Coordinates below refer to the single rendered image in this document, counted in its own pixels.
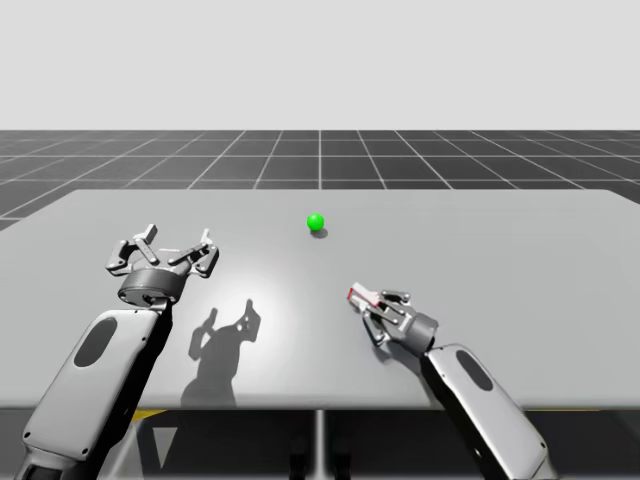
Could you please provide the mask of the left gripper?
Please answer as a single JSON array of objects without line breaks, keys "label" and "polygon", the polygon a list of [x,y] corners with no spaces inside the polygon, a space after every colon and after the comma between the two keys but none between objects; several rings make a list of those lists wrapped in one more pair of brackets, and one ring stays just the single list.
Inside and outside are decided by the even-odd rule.
[{"label": "left gripper", "polygon": [[111,275],[126,275],[117,295],[127,304],[150,306],[157,299],[177,303],[187,276],[209,278],[219,259],[220,251],[208,228],[195,246],[181,251],[160,249],[156,255],[151,243],[157,233],[157,226],[149,224],[130,240],[116,242],[106,262],[105,269]]}]

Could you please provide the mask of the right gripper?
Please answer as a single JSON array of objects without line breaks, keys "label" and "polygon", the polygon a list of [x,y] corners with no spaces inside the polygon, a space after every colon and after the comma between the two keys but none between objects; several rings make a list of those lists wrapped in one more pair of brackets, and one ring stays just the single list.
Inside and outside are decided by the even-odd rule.
[{"label": "right gripper", "polygon": [[[416,357],[428,352],[435,342],[439,322],[407,306],[411,300],[408,292],[383,290],[380,295],[385,303],[376,306],[365,304],[360,308],[364,327],[373,345],[381,346],[392,341]],[[405,305],[393,309],[388,303]]]}]

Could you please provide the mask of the red and white carton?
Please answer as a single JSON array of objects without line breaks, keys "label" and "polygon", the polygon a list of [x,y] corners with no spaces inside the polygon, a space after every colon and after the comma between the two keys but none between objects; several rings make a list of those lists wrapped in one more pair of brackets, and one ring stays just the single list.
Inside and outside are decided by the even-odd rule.
[{"label": "red and white carton", "polygon": [[367,306],[377,307],[381,302],[378,292],[368,290],[362,284],[355,282],[347,295],[347,300],[355,307],[364,309]]}]

